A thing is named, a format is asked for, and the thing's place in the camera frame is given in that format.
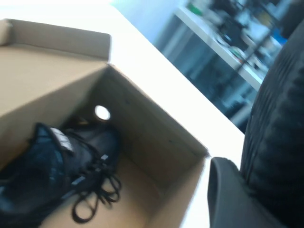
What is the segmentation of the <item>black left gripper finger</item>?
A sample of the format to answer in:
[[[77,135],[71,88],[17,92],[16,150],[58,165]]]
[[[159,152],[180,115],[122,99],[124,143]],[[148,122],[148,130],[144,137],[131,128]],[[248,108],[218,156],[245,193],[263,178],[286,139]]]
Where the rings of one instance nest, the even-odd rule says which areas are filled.
[[[211,228],[284,228],[250,196],[236,165],[221,157],[210,161],[208,185]]]

